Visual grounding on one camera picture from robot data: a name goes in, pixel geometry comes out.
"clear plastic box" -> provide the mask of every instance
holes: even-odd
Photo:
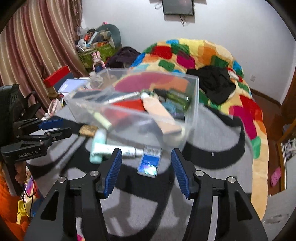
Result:
[[[102,101],[113,98],[114,94],[131,93],[147,89],[178,89],[192,96],[185,121],[166,119]],[[180,73],[135,72],[132,69],[105,69],[97,78],[66,96],[65,101],[78,123],[99,126],[108,134],[129,145],[151,145],[167,151],[183,149],[192,128],[197,124],[198,78]],[[157,122],[179,125],[182,131],[163,134]]]

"striped curtain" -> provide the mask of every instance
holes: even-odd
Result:
[[[82,18],[82,0],[27,0],[0,34],[0,85],[20,84],[27,96],[38,94],[49,106],[43,80],[68,65],[76,77],[87,72],[74,41]]]

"human hand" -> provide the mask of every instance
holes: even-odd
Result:
[[[17,174],[15,179],[18,183],[23,184],[26,181],[26,162],[17,162],[15,163],[15,170]]]

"metal bolt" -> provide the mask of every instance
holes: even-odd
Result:
[[[229,178],[228,178],[228,181],[229,181],[230,183],[235,183],[236,180],[235,180],[234,177],[229,177]]]
[[[65,180],[66,180],[65,177],[60,177],[60,178],[58,179],[59,183],[63,183],[63,182],[65,182]]]
[[[197,170],[197,171],[195,172],[195,175],[197,175],[198,177],[202,177],[202,176],[204,175],[204,172],[201,171],[201,170]]]
[[[92,176],[92,177],[95,177],[95,176],[97,176],[98,174],[99,174],[98,171],[91,171],[91,176]]]

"wall socket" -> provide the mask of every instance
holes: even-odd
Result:
[[[251,81],[255,82],[256,77],[254,75],[251,75]]]

